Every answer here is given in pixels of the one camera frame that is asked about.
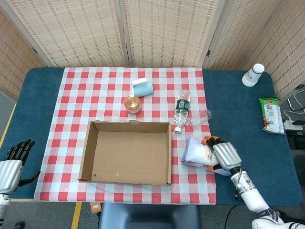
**cardboard box flap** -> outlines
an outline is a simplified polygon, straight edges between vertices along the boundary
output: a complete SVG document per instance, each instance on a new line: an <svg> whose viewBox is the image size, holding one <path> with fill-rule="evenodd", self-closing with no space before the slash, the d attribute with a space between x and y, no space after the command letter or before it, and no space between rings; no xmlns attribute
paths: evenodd
<svg viewBox="0 0 305 229"><path fill-rule="evenodd" d="M91 123L99 131L114 132L140 132L140 133L166 133L169 123L148 123L129 121L123 123L110 123L103 121L92 121Z"/></svg>
<svg viewBox="0 0 305 229"><path fill-rule="evenodd" d="M167 157L167 178L166 182L167 184L172 183L172 128L171 125L168 125L167 127L167 152L169 152L169 156Z"/></svg>
<svg viewBox="0 0 305 229"><path fill-rule="evenodd" d="M97 128L92 123L88 123L79 180L91 180L98 133Z"/></svg>

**chair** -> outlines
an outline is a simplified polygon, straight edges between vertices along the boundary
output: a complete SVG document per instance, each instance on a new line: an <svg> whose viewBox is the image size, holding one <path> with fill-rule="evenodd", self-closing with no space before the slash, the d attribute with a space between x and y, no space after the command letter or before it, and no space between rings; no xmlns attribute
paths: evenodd
<svg viewBox="0 0 305 229"><path fill-rule="evenodd" d="M201 229L197 205L104 203L98 229Z"/></svg>

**white cable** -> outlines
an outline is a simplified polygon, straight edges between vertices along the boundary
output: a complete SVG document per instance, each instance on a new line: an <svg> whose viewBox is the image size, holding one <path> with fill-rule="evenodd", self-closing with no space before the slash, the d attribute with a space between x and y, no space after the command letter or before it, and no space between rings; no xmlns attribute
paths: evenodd
<svg viewBox="0 0 305 229"><path fill-rule="evenodd" d="M239 184L240 177L242 176L242 172L243 172L243 169L239 168L239 173L238 173L237 182L236 182L236 189L235 189L236 191L238 190L238 184Z"/></svg>
<svg viewBox="0 0 305 229"><path fill-rule="evenodd" d="M301 92L305 92L305 90L301 90L301 91L295 93L295 94L294 94L294 98L295 98L296 102L302 107L303 105L297 100L297 98L296 98L296 96L295 96L295 95L297 95L297 94L299 94L299 93L301 93ZM302 114L305 114L305 108L303 109L303 112L302 112L302 113L284 110L283 113L289 118L289 121L291 121L292 119L290 118L289 115L286 114L286 112L291 112L291 113L294 113L294 114L302 115Z"/></svg>

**yellow floor tape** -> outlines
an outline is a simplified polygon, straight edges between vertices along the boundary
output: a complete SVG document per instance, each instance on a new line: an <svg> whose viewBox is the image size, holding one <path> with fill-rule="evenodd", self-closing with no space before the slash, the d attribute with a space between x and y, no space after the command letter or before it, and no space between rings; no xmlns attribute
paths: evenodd
<svg viewBox="0 0 305 229"><path fill-rule="evenodd" d="M8 120L8 123L6 124L5 129L4 129L4 132L3 132L3 135L2 135L2 138L1 138L1 141L0 141L0 148L1 148L2 143L3 143L3 141L4 141L4 137L5 137L5 135L6 135L6 132L7 132L8 128L9 128L10 120L11 120L11 118L12 118L12 116L13 116L15 107L16 107L16 104L14 105L14 108L13 108L13 110L11 111L10 118L9 118L9 120Z"/></svg>
<svg viewBox="0 0 305 229"><path fill-rule="evenodd" d="M75 210L74 210L74 216L73 216L71 229L77 229L78 221L80 219L80 214L81 214L81 202L77 202L76 205L75 205Z"/></svg>

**snack package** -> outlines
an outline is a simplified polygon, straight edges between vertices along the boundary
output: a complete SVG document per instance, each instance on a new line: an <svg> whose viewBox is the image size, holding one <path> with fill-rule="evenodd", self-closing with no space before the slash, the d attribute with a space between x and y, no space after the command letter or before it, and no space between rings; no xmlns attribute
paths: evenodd
<svg viewBox="0 0 305 229"><path fill-rule="evenodd" d="M269 133L284 134L284 125L279 102L275 97L259 98L263 112L263 130Z"/></svg>
<svg viewBox="0 0 305 229"><path fill-rule="evenodd" d="M220 167L214 151L193 137L186 140L181 162L186 166L204 168L224 176L230 175L229 171Z"/></svg>

